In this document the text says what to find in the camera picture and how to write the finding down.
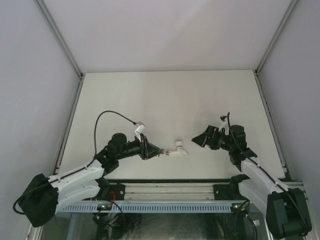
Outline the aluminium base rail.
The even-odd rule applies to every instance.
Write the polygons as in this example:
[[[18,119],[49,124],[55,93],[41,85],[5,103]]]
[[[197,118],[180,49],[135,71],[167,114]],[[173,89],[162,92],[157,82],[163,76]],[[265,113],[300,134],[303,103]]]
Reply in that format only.
[[[58,193],[58,188],[43,185],[35,193],[38,200],[70,205],[90,199],[97,201],[124,202],[191,202],[191,201],[240,201],[243,196],[234,196],[226,183],[109,183],[101,177],[67,191]]]

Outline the white plastic water faucet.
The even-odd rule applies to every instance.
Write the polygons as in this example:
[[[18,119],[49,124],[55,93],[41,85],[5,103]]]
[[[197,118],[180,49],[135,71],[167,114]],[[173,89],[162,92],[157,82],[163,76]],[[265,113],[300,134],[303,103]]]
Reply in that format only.
[[[176,150],[168,150],[166,151],[166,155],[169,157],[186,157],[188,156],[188,152],[183,147],[183,141],[177,140],[175,142]]]

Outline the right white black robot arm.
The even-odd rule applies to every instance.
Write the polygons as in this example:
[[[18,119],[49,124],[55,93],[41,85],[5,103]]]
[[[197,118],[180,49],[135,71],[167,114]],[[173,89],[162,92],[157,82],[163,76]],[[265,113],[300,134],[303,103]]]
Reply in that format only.
[[[237,200],[245,197],[263,214],[267,227],[275,239],[306,236],[312,230],[305,194],[291,188],[264,169],[258,156],[248,147],[245,129],[232,125],[228,131],[209,125],[192,142],[211,150],[225,150],[231,163],[241,172],[229,187]]]

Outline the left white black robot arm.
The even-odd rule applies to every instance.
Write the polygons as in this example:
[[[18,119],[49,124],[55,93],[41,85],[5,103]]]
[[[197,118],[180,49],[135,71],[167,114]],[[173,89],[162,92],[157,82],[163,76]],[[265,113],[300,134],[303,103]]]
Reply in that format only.
[[[41,227],[74,203],[95,197],[106,199],[110,188],[104,177],[119,167],[119,160],[133,156],[148,160],[164,152],[143,134],[128,141],[125,134],[116,133],[91,161],[62,174],[36,175],[17,204],[33,227]]]

